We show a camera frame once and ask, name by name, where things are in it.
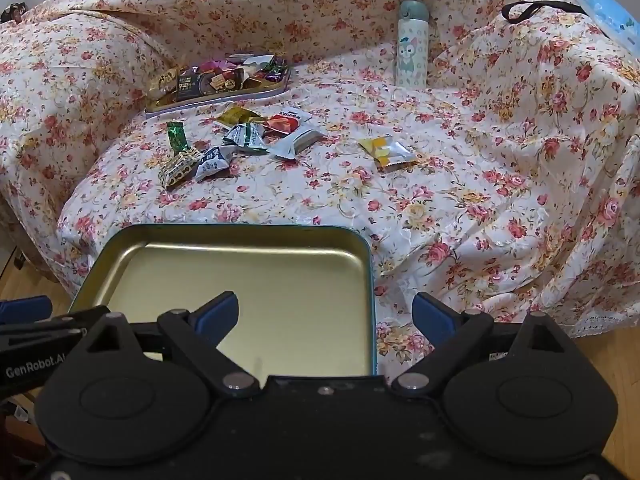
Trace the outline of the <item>blue white milk packet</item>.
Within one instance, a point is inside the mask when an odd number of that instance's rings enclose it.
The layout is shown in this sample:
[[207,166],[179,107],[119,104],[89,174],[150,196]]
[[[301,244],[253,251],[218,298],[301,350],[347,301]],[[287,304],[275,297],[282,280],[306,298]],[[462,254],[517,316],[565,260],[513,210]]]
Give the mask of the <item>blue white milk packet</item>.
[[214,146],[206,151],[196,167],[194,180],[201,182],[215,174],[226,171],[231,166],[236,147],[232,145]]

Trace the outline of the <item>green white triangle packet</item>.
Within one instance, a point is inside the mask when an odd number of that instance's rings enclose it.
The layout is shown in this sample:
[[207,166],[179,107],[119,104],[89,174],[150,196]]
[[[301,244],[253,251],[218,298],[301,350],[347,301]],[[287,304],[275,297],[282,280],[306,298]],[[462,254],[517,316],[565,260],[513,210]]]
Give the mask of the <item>green white triangle packet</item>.
[[268,151],[264,141],[265,127],[259,122],[246,122],[232,127],[224,135],[224,143],[234,145],[245,153],[265,154]]

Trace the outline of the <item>gold empty tin tray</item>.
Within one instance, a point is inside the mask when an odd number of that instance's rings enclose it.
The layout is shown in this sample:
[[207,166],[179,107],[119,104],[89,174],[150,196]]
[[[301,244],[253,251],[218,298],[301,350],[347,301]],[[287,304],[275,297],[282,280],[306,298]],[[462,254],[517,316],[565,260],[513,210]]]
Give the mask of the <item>gold empty tin tray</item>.
[[131,322],[193,311],[223,292],[239,321],[219,349],[259,380],[376,372],[368,243],[340,226],[138,224],[115,234],[70,310]]

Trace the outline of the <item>red hawthorn strip packet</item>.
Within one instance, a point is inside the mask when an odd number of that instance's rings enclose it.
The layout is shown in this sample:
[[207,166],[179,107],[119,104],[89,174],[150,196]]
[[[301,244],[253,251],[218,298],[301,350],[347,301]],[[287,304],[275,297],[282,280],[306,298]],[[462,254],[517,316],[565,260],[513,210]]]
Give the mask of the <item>red hawthorn strip packet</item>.
[[279,113],[268,117],[262,124],[268,130],[287,136],[311,118],[311,114],[300,108],[285,107]]

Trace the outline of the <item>floral sofa cover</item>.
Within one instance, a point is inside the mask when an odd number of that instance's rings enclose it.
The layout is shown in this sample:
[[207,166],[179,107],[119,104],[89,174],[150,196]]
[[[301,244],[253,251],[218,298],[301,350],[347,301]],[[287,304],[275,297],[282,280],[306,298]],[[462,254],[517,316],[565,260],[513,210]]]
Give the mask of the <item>floral sofa cover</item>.
[[[378,355],[422,356],[428,292],[501,322],[541,310],[570,336],[639,322],[639,60],[573,0],[418,0],[427,86],[395,82],[404,0],[48,0],[1,29],[1,218],[77,292],[106,242],[139,223],[348,226],[371,245]],[[240,155],[169,191],[151,79],[237,53],[293,64],[246,107],[312,115],[294,160]],[[416,160],[380,168],[386,136]]]

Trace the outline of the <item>cartoon cat water bottle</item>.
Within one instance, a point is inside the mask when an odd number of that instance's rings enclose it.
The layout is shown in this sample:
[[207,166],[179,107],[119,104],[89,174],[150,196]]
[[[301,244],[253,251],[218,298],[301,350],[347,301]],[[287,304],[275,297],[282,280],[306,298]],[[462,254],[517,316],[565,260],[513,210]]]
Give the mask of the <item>cartoon cat water bottle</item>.
[[404,0],[398,11],[395,82],[399,87],[427,86],[430,12],[425,3]]

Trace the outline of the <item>gold tray full of snacks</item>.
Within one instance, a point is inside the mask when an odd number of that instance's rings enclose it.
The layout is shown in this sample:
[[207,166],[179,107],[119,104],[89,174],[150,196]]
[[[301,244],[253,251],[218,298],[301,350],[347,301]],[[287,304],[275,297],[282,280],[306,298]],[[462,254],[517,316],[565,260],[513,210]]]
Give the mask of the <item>gold tray full of snacks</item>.
[[174,66],[151,79],[145,113],[156,116],[205,104],[270,98],[286,89],[290,76],[288,61],[271,53],[230,54]]

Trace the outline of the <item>blue wet wipes pack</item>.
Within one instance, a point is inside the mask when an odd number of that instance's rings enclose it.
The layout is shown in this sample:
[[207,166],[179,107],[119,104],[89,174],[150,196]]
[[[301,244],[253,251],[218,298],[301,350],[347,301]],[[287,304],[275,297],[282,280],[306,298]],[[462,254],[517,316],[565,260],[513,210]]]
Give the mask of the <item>blue wet wipes pack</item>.
[[640,58],[639,22],[615,0],[576,0],[608,38]]

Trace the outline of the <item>brown patterned snack packet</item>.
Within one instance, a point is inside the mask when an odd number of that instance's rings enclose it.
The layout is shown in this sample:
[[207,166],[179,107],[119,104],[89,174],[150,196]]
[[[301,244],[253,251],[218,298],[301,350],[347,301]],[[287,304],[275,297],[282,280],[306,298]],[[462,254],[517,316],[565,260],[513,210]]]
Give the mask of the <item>brown patterned snack packet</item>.
[[179,152],[160,167],[160,184],[165,190],[175,188],[193,174],[201,157],[202,153],[196,148],[187,148]]

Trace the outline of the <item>black cracker packet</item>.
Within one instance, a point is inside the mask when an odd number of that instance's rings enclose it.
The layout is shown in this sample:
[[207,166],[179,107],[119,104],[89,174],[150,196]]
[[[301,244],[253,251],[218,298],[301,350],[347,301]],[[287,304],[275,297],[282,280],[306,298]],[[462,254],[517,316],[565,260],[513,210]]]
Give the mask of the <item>black cracker packet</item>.
[[183,74],[177,80],[177,100],[186,101],[201,96],[213,96],[239,90],[241,86],[242,75],[237,70]]

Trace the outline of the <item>gold green snack packet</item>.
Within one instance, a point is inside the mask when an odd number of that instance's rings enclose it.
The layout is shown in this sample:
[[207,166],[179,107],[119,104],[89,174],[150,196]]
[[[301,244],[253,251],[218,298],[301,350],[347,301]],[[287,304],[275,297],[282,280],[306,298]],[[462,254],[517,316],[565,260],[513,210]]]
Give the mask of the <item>gold green snack packet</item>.
[[215,122],[226,129],[248,124],[249,122],[264,122],[265,120],[265,117],[260,116],[252,110],[237,105],[229,106],[215,118]]

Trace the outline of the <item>yellow silver snack packet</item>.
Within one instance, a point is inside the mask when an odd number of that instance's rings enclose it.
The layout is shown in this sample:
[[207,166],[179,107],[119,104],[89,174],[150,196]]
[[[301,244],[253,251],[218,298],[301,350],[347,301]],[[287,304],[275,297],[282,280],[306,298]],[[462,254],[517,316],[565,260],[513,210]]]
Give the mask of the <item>yellow silver snack packet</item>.
[[386,136],[362,139],[358,143],[380,168],[411,164],[416,160],[416,155],[410,148],[407,148],[405,144],[399,141],[386,138]]

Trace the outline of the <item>green candy wrapper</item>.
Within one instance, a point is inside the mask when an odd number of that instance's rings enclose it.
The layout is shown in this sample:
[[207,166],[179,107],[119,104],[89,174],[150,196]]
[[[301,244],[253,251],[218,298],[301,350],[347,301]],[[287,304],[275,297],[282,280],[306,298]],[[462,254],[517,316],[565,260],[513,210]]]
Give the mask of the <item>green candy wrapper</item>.
[[177,155],[189,148],[182,122],[168,122],[167,135],[172,152]]

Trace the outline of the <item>white long snack packet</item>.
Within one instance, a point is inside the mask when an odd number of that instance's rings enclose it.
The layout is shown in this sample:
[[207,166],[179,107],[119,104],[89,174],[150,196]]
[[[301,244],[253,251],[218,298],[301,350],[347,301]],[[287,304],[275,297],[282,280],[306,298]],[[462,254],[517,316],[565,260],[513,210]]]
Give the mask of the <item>white long snack packet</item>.
[[284,159],[296,159],[299,152],[322,138],[322,132],[314,126],[299,127],[293,133],[273,143],[268,152]]

